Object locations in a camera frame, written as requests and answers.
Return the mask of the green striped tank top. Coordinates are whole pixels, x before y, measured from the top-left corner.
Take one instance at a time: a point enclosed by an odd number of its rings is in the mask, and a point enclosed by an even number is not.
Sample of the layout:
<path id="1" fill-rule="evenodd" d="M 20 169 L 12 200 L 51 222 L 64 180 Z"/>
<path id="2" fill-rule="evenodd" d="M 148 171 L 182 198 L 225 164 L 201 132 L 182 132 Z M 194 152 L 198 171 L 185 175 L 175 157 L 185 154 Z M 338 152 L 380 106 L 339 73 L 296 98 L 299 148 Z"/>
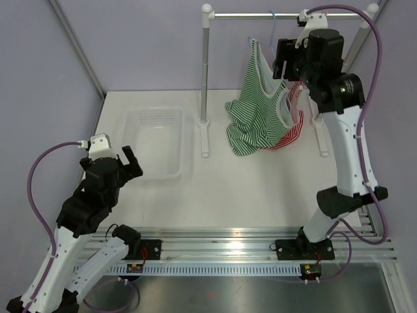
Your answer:
<path id="1" fill-rule="evenodd" d="M 231 118 L 226 128 L 227 140 L 239 157 L 276 146 L 294 125 L 287 107 L 286 83 L 273 78 L 261 45 L 254 38 L 250 39 L 250 48 L 240 95 L 225 103 Z"/>

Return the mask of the blue wire hanger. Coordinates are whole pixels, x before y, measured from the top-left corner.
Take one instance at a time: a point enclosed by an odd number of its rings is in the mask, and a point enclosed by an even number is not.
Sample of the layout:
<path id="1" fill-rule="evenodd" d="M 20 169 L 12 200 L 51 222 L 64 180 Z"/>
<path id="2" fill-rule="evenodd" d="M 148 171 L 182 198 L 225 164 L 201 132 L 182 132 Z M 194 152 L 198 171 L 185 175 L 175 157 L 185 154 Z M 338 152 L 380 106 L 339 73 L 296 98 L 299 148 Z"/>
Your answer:
<path id="1" fill-rule="evenodd" d="M 257 39 L 249 36 L 247 41 L 248 41 L 248 46 L 251 48 L 251 53 L 255 52 L 255 61 L 256 61 L 256 65 L 257 65 L 257 69 L 259 72 L 259 77 L 260 77 L 260 81 L 266 83 L 266 85 L 268 86 L 268 90 L 272 89 L 274 86 L 274 83 L 272 82 L 273 79 L 269 78 L 268 76 L 265 76 L 265 71 L 266 70 L 270 70 L 269 65 L 264 66 L 259 58 L 259 54 L 263 54 L 262 53 L 262 48 L 261 46 L 264 46 L 268 49 L 270 49 L 272 55 L 274 57 L 277 56 L 277 52 L 276 52 L 276 48 L 274 47 L 274 37 L 275 37 L 275 32 L 276 32 L 276 17 L 275 17 L 275 12 L 273 10 L 269 10 L 269 12 L 271 13 L 274 23 L 273 23 L 273 27 L 272 27 L 272 31 L 270 34 L 270 39 L 268 43 L 265 42 L 260 42 Z"/>

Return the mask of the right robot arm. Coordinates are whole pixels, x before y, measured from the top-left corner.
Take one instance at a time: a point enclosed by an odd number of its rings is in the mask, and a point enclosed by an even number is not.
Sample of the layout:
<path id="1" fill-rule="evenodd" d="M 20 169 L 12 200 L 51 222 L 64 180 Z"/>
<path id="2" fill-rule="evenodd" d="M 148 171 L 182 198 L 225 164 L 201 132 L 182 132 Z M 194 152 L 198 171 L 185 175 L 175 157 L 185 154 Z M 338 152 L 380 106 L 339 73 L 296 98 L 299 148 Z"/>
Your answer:
<path id="1" fill-rule="evenodd" d="M 318 191 L 318 209 L 296 238 L 276 240 L 280 261 L 334 260 L 329 231 L 350 213 L 388 197 L 369 167 L 365 134 L 359 129 L 366 103 L 362 82 L 342 71 L 343 45 L 334 29 L 312 30 L 301 41 L 278 41 L 273 77 L 308 88 L 330 134 L 337 170 L 336 186 Z"/>

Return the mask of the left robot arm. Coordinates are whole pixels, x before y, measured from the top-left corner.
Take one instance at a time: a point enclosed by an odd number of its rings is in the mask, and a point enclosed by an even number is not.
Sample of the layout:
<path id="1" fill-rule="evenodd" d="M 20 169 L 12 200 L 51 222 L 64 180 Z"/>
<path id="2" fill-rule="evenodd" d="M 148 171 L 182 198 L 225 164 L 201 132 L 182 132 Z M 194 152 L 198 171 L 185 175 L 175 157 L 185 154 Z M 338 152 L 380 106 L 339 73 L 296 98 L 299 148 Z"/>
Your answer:
<path id="1" fill-rule="evenodd" d="M 85 178 L 62 205 L 57 227 L 50 231 L 50 252 L 29 289 L 11 299 L 8 312 L 77 312 L 80 304 L 109 268 L 119 260 L 132 260 L 141 251 L 141 234 L 120 225 L 111 239 L 80 269 L 74 272 L 78 254 L 96 233 L 100 223 L 117 205 L 120 189 L 141 177 L 143 170 L 130 146 L 122 148 L 128 159 L 109 156 L 106 147 L 94 156 L 94 149 L 81 159 Z"/>

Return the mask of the red striped tank top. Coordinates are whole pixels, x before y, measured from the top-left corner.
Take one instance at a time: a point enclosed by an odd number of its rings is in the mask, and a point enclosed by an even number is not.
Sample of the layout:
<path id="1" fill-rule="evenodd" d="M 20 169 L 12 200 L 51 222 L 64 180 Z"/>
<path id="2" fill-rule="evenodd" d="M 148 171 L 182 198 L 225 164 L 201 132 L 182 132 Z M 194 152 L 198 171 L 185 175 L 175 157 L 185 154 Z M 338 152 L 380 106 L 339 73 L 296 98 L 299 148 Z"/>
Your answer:
<path id="1" fill-rule="evenodd" d="M 273 147 L 265 147 L 263 150 L 276 151 L 295 142 L 299 137 L 304 124 L 304 112 L 298 109 L 298 101 L 304 84 L 301 81 L 294 82 L 286 98 L 287 109 L 291 113 L 293 125 L 284 137 Z"/>

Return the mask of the clear plastic basket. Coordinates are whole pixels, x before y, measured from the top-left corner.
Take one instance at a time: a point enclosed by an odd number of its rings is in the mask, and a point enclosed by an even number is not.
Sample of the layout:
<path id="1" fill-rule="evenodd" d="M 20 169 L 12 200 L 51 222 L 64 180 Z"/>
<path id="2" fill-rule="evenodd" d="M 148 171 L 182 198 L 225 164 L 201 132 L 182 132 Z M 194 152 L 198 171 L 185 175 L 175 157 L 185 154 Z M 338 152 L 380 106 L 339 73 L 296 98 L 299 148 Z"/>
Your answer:
<path id="1" fill-rule="evenodd" d="M 184 137 L 181 107 L 144 107 L 127 111 L 117 143 L 131 147 L 144 180 L 167 180 L 182 174 Z"/>

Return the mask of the silver clothes rack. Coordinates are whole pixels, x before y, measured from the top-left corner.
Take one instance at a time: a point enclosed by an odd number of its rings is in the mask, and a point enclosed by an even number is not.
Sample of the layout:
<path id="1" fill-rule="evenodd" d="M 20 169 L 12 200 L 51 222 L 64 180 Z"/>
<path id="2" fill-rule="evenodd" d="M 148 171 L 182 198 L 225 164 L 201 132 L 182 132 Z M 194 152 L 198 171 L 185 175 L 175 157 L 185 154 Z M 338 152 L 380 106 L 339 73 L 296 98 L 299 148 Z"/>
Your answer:
<path id="1" fill-rule="evenodd" d="M 367 14 L 374 23 L 382 16 L 384 9 L 389 1 L 377 1 L 367 6 L 364 14 Z M 351 13 L 323 13 L 328 19 L 359 19 L 361 16 Z M 298 17 L 299 13 L 275 13 L 277 20 L 292 20 Z M 209 68 L 209 34 L 210 23 L 214 20 L 273 20 L 271 13 L 219 13 L 212 9 L 212 6 L 205 3 L 201 7 L 201 22 L 202 22 L 202 77 L 201 77 L 201 105 L 199 119 L 197 120 L 198 127 L 200 129 L 201 138 L 201 156 L 208 158 L 210 155 L 209 150 L 209 125 L 210 121 L 207 117 L 207 95 L 208 95 L 208 68 Z M 371 27 L 367 21 L 361 20 L 360 27 L 355 35 L 355 38 L 345 56 L 343 62 L 342 71 L 350 71 L 357 57 L 371 33 Z M 322 156 L 325 156 L 326 151 L 324 141 L 321 140 L 320 127 L 315 126 L 317 133 L 317 142 L 319 143 L 319 150 Z"/>

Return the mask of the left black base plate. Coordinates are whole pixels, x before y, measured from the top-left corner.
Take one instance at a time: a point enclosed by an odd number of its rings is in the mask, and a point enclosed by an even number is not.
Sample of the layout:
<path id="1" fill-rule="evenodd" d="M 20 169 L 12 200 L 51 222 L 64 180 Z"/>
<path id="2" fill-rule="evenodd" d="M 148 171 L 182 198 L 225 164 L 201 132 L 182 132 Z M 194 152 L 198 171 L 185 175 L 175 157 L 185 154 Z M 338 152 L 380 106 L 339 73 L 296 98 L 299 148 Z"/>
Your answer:
<path id="1" fill-rule="evenodd" d="M 162 252 L 162 240 L 142 239 L 139 246 L 139 257 L 141 260 L 157 261 L 160 260 Z"/>

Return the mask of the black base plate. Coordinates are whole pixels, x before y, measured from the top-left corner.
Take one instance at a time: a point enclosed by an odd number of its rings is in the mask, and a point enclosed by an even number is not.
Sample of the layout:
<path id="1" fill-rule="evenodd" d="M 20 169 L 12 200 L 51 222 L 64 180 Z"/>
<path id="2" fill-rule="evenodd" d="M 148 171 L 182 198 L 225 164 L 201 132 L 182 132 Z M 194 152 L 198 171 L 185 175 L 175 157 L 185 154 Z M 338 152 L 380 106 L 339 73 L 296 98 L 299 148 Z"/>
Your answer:
<path id="1" fill-rule="evenodd" d="M 141 260 L 157 261 L 160 260 L 162 252 L 162 240 L 142 239 L 139 246 L 139 257 Z"/>
<path id="2" fill-rule="evenodd" d="M 318 243 L 303 243 L 298 239 L 275 240 L 276 254 L 280 261 L 324 261 L 335 260 L 331 240 L 325 239 Z"/>

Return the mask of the aluminium mounting rail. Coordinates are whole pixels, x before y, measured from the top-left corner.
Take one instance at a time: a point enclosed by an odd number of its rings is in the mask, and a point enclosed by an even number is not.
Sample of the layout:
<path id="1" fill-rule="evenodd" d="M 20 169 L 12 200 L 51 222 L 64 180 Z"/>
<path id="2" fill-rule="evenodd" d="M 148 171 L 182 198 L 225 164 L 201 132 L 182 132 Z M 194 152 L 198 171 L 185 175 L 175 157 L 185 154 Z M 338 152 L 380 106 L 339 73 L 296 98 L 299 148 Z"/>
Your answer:
<path id="1" fill-rule="evenodd" d="M 360 210 L 362 225 L 356 228 L 368 240 L 376 240 L 376 230 L 365 209 Z M 144 239 L 162 241 L 161 262 L 167 263 L 274 263 L 277 260 L 273 242 L 296 237 L 298 226 L 278 228 L 136 228 Z M 354 263 L 396 263 L 397 254 L 390 239 L 381 245 L 369 245 L 344 227 L 351 240 Z M 104 245 L 106 228 L 101 227 L 80 252 L 78 261 L 86 261 Z M 348 256 L 347 239 L 336 235 L 332 239 L 335 261 Z"/>

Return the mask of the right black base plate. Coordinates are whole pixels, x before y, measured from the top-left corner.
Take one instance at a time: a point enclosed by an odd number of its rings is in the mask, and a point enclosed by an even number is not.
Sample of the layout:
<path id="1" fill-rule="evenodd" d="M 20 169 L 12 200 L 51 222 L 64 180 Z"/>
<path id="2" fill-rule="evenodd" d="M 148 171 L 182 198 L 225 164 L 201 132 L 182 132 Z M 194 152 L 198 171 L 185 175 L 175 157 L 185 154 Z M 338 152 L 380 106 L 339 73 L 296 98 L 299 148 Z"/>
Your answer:
<path id="1" fill-rule="evenodd" d="M 335 260 L 331 240 L 325 239 L 318 243 L 303 243 L 298 239 L 275 240 L 276 254 L 280 261 L 324 261 Z"/>

